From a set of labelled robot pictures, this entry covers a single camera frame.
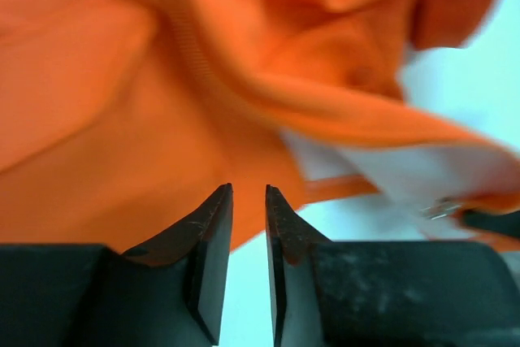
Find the orange zip-up jacket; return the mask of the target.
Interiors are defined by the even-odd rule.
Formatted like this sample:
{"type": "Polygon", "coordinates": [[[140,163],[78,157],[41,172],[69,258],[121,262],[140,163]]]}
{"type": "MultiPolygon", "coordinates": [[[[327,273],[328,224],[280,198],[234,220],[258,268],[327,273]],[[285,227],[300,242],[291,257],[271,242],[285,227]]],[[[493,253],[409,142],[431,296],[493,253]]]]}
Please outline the orange zip-up jacket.
{"type": "Polygon", "coordinates": [[[232,246],[295,209],[386,198],[429,238],[519,208],[519,157],[411,106],[408,53],[457,48],[493,0],[1,0],[1,239],[124,250],[235,190],[232,246]]]}

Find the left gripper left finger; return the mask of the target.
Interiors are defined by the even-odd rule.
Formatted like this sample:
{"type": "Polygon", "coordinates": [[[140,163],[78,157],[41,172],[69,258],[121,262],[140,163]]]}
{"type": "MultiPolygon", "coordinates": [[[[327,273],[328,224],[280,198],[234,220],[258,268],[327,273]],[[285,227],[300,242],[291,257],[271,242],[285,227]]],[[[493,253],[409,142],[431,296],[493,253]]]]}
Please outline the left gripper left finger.
{"type": "Polygon", "coordinates": [[[233,191],[117,253],[99,244],[1,248],[4,346],[215,346],[233,191]]]}

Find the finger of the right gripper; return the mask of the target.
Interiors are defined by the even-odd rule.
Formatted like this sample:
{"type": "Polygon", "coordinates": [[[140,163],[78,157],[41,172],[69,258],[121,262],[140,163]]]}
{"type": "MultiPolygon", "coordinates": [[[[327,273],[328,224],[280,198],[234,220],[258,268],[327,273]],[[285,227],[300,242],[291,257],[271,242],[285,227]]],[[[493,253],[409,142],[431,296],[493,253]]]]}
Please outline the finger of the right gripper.
{"type": "Polygon", "coordinates": [[[482,211],[468,210],[463,213],[462,222],[470,228],[519,239],[520,211],[505,215],[490,215],[482,211]]]}

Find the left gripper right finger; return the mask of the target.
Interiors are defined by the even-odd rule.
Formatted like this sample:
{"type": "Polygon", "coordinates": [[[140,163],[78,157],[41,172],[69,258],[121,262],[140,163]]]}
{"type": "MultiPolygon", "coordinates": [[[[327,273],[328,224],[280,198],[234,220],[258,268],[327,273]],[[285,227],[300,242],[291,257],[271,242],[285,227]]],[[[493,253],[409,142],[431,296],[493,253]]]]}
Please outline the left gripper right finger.
{"type": "Polygon", "coordinates": [[[266,188],[277,346],[516,346],[519,289],[471,241],[332,241],[266,188]]]}

